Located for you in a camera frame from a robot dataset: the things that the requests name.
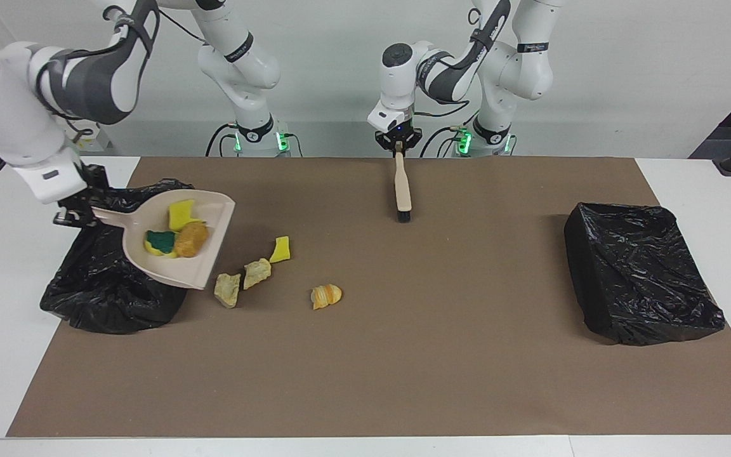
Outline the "curled yellow sponge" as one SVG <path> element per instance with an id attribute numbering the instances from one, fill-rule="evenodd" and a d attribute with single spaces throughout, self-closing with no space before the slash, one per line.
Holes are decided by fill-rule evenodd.
<path id="1" fill-rule="evenodd" d="M 204 220 L 192 216 L 194 199 L 172 202 L 168 206 L 168 228 L 172 232 L 181 232 L 189 223 L 204 223 Z"/>

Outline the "yellow and green sponge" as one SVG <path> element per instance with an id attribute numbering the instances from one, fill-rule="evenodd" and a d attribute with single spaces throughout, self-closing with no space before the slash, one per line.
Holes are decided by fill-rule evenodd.
<path id="1" fill-rule="evenodd" d="M 175 240 L 177 234 L 172 231 L 156 232 L 148 230 L 145 232 L 145 251 L 153 256 L 165 258 L 177 258 L 175 252 Z"/>

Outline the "beige plastic dustpan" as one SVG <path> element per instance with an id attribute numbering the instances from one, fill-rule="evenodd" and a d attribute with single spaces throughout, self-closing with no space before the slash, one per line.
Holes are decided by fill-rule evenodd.
<path id="1" fill-rule="evenodd" d="M 165 258 L 146 251 L 146 232 L 166 229 L 169 206 L 189 199 L 194 200 L 192 216 L 204 220 L 209 232 L 200 252 L 193 258 Z M 220 256 L 234 209 L 235 202 L 226 194 L 205 190 L 170 190 L 154 195 L 136 211 L 93 208 L 92 212 L 105 225 L 124 229 L 122 248 L 125 257 L 148 277 L 168 286 L 203 290 Z"/>

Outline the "orange toy croissant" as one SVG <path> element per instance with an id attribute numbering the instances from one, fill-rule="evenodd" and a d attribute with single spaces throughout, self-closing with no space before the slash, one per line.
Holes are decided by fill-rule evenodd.
<path id="1" fill-rule="evenodd" d="M 335 303 L 339 303 L 342 297 L 342 289 L 340 289 L 336 284 L 322 284 L 321 286 L 316 286 L 310 293 L 313 310 L 320 310 Z"/>

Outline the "brown toy bread roll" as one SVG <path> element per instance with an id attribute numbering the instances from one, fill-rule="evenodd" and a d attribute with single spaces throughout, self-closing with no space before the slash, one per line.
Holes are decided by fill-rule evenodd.
<path id="1" fill-rule="evenodd" d="M 179 257 L 196 257 L 209 237 L 209 230 L 203 221 L 186 223 L 175 237 L 174 253 Z"/>

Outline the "brown table mat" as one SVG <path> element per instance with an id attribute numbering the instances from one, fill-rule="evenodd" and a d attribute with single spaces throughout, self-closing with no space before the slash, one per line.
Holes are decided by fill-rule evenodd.
<path id="1" fill-rule="evenodd" d="M 563 226 L 656 205 L 632 159 L 140 159 L 236 202 L 217 272 L 292 258 L 223 308 L 130 336 L 60 325 L 10 437 L 731 434 L 731 329 L 616 345 L 583 323 Z M 311 290 L 342 289 L 313 310 Z"/>

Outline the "bin with black bag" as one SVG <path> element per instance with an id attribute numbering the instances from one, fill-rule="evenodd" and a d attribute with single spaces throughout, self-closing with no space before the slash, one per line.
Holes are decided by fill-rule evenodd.
<path id="1" fill-rule="evenodd" d="M 124 254 L 124 229 L 96 223 L 79 231 L 39 307 L 70 327 L 131 334 L 165 325 L 179 312 L 187 290 L 159 283 Z"/>
<path id="2" fill-rule="evenodd" d="M 563 234 L 572 287 L 592 333 L 622 345 L 657 345 L 726 328 L 670 210 L 580 202 Z"/>

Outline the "white wall socket boxes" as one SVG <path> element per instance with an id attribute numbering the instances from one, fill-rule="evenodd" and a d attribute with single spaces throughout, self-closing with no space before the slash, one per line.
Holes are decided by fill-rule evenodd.
<path id="1" fill-rule="evenodd" d="M 87 154 L 107 153 L 112 148 L 110 137 L 97 123 L 82 127 L 76 139 L 78 149 Z"/>

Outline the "beige brush black bristles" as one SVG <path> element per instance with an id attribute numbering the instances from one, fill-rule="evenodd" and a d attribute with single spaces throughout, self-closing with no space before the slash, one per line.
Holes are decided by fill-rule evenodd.
<path id="1" fill-rule="evenodd" d="M 404 167 L 404 143 L 395 142 L 395 205 L 397 205 L 397 219 L 400 223 L 409 223 L 411 220 L 412 201 L 408 175 Z"/>

